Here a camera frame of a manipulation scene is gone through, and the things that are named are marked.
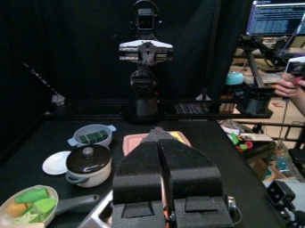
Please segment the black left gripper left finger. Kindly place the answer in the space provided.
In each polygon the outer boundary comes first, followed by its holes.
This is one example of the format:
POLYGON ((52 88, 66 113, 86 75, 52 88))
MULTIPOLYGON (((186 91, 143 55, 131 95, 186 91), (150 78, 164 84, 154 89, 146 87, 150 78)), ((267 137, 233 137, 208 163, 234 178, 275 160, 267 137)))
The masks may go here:
POLYGON ((114 173, 113 228, 165 228, 158 131, 151 130, 114 173))

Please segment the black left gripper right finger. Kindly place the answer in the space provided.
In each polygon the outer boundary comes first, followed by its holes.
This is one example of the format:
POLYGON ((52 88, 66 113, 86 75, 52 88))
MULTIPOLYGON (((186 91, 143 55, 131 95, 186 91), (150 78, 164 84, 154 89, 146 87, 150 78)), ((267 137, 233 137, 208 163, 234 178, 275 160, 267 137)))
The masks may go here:
POLYGON ((234 228, 221 172, 209 157, 169 132, 158 133, 169 207, 177 228, 234 228))

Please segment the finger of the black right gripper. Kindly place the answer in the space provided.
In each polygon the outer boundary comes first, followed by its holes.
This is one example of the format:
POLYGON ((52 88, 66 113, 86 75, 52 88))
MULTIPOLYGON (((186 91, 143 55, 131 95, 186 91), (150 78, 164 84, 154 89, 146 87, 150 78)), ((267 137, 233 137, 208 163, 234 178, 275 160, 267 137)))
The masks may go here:
POLYGON ((139 47, 138 51, 141 52, 142 64, 147 65, 147 42, 145 42, 139 47))
POLYGON ((147 65, 154 65, 157 47, 153 43, 149 43, 147 46, 147 65))

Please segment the person's hand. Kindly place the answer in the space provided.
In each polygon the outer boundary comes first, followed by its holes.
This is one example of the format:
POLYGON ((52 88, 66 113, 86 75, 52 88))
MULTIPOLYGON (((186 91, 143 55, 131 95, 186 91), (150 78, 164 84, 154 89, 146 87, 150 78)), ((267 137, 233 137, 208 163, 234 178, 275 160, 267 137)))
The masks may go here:
POLYGON ((289 73, 285 73, 275 85, 276 94, 283 97, 297 100, 305 98, 305 80, 297 79, 289 73))

